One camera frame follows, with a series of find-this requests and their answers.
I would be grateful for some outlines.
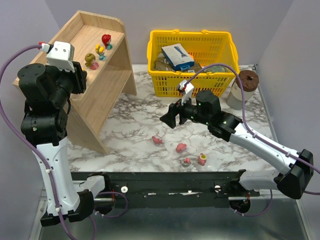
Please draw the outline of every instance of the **blue and white box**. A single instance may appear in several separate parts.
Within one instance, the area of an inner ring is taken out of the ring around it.
[[[163,46],[162,53],[175,71],[188,70],[195,65],[195,60],[192,59],[180,43]]]

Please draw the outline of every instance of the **pink toy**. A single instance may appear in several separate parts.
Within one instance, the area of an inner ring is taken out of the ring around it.
[[[96,70],[98,69],[99,64],[97,62],[93,63],[92,66],[90,67],[91,70]]]
[[[204,155],[203,153],[200,154],[200,156],[198,157],[198,163],[202,166],[204,166],[206,164],[207,161],[207,157],[206,155]]]
[[[185,158],[183,160],[182,166],[188,167],[188,166],[190,166],[190,164],[191,164],[190,158]]]
[[[186,150],[186,148],[187,148],[187,144],[179,143],[178,146],[176,146],[175,151],[180,154],[180,153],[182,153],[184,150]]]
[[[162,141],[161,137],[159,137],[158,135],[154,135],[152,136],[152,141],[155,145],[160,145],[163,144],[164,142]]]

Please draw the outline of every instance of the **red toy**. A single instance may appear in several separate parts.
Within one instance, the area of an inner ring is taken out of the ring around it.
[[[112,49],[112,45],[110,44],[111,43],[111,35],[110,34],[102,35],[101,41],[104,44],[106,50]]]
[[[178,146],[176,146],[175,151],[180,154],[180,153],[182,153],[184,150],[186,150],[186,148],[187,148],[187,144],[179,143]]]
[[[204,155],[203,153],[200,154],[200,156],[198,157],[198,163],[202,166],[204,166],[207,162],[207,157],[206,155]]]
[[[191,164],[190,158],[187,157],[183,160],[182,166],[188,167],[190,166],[190,164]]]
[[[163,144],[164,142],[162,141],[161,137],[159,137],[158,135],[154,135],[152,136],[152,141],[155,145],[160,145]]]

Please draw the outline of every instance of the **metal base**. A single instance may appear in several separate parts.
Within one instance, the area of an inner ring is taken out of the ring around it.
[[[84,181],[91,172],[72,172],[73,181]],[[125,194],[130,209],[140,208],[229,208],[230,197],[246,197],[240,184],[243,171],[238,172],[106,172],[110,189]],[[249,191],[250,195],[259,193]],[[123,208],[125,201],[116,195],[115,208]]]
[[[269,195],[252,200],[250,213],[269,203]],[[110,214],[117,214],[115,209]],[[242,217],[228,208],[130,209],[119,218],[93,216],[96,240],[307,240],[297,203],[275,196],[270,210],[260,217]],[[91,239],[88,219],[66,223],[80,240]],[[68,240],[61,225],[43,227],[41,240]]]

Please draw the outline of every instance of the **brown lid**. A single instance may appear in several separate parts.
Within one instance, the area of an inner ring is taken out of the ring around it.
[[[242,70],[239,73],[239,77],[241,79],[242,85],[243,85],[243,90],[246,92],[253,92],[254,90],[257,89],[258,84],[259,84],[259,76],[251,70]],[[240,88],[240,85],[238,83],[238,80],[235,79],[236,84]]]

